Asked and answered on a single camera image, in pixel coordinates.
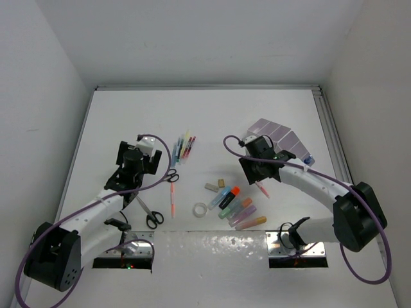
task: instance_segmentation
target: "purple tube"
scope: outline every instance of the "purple tube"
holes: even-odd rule
[[[252,213],[257,211],[257,208],[253,205],[243,209],[233,221],[230,221],[230,227],[235,227],[238,223],[241,223],[245,218],[249,217]]]

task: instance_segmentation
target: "scissors blade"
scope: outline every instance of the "scissors blade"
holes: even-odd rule
[[[150,211],[150,209],[148,209],[147,205],[144,203],[144,201],[138,196],[136,196],[136,199],[140,203],[143,210],[147,213],[147,215],[149,215],[153,219],[153,221],[157,221],[153,213]]]

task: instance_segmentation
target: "tape roll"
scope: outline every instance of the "tape roll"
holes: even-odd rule
[[[197,218],[202,218],[207,214],[207,206],[204,203],[198,202],[194,204],[193,207],[193,214]]]

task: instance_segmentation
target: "gray eraser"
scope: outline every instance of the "gray eraser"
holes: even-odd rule
[[[215,186],[210,183],[205,183],[206,185],[204,186],[205,189],[209,189],[210,191],[214,191],[215,193],[218,193],[218,186]]]

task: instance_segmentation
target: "orange cap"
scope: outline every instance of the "orange cap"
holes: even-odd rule
[[[238,188],[237,186],[234,186],[234,188],[231,189],[231,193],[233,193],[235,196],[237,196],[239,192],[240,188]]]
[[[247,199],[244,199],[243,202],[241,203],[241,205],[243,207],[248,207],[250,204],[252,203],[252,200],[250,197],[248,197]]]

